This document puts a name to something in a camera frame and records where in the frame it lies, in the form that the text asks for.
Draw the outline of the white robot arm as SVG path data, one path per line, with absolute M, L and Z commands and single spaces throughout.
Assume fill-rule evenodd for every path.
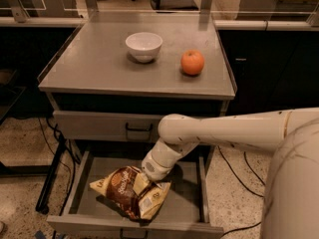
M 163 117 L 159 139 L 142 161 L 151 181 L 164 179 L 201 143 L 272 156 L 260 239 L 319 239 L 319 109 L 195 119 Z

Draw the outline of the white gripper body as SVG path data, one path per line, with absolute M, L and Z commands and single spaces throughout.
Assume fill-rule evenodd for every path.
M 151 181 L 163 180 L 172 170 L 174 159 L 165 152 L 150 150 L 142 161 L 142 170 Z

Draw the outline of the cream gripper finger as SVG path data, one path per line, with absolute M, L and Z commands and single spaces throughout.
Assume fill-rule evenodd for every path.
M 142 172 L 142 173 L 138 173 L 136 178 L 135 178 L 135 182 L 134 182 L 134 186 L 133 186 L 133 191 L 136 195 L 141 195 L 142 192 L 151 184 L 151 182 L 149 181 L 148 177 Z

